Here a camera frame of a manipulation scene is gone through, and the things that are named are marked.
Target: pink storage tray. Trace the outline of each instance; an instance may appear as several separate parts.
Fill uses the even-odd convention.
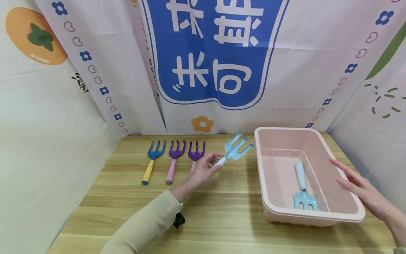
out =
[[[365,208],[359,198],[337,183],[338,177],[347,177],[329,162],[329,158],[335,157],[319,132],[309,128],[260,127],[254,136],[267,221],[323,227],[364,219]],[[294,208],[293,196],[300,192],[297,161],[304,165],[308,192],[316,197],[318,211]]]

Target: white curtain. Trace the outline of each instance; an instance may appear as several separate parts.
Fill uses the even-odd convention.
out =
[[[405,11],[401,0],[37,2],[109,125],[120,132],[122,112],[132,133],[136,114],[146,134],[164,131],[160,109],[168,134],[326,130]]]

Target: right hand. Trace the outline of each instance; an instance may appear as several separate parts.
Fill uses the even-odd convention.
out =
[[[337,182],[346,190],[357,195],[373,215],[386,222],[391,212],[397,209],[395,205],[389,202],[368,179],[337,160],[330,159],[330,162],[343,170],[348,178],[347,181],[340,177]]]

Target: white handle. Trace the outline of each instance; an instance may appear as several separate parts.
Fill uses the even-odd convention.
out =
[[[303,163],[296,162],[296,175],[298,176],[300,191],[306,190],[306,176],[305,169],[303,168]]]
[[[224,164],[224,162],[226,162],[226,160],[227,160],[227,158],[226,158],[226,156],[224,156],[216,164],[214,164],[213,167],[217,166],[218,164]]]

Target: orange fruit illustration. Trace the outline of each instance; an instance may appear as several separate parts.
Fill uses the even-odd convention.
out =
[[[65,62],[66,52],[42,14],[15,7],[7,13],[5,24],[10,39],[24,55],[46,65]]]

